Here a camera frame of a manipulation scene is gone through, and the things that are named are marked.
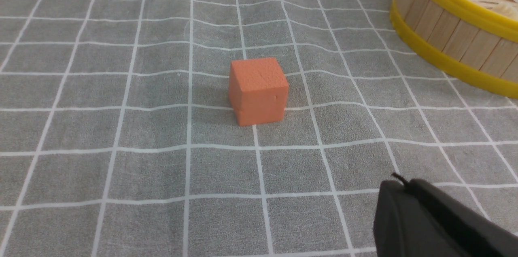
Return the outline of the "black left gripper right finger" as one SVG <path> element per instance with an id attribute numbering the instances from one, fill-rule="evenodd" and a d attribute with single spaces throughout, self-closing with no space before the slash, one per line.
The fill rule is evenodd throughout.
<path id="1" fill-rule="evenodd" d="M 470 257 L 516 257 L 517 236 L 497 226 L 444 191 L 412 179 L 408 191 Z"/>

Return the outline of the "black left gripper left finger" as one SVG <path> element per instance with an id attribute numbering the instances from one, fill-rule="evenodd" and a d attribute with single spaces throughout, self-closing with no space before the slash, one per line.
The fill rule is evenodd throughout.
<path id="1" fill-rule="evenodd" d="M 373 235 L 378 257 L 464 257 L 466 251 L 406 188 L 406 179 L 380 184 Z"/>

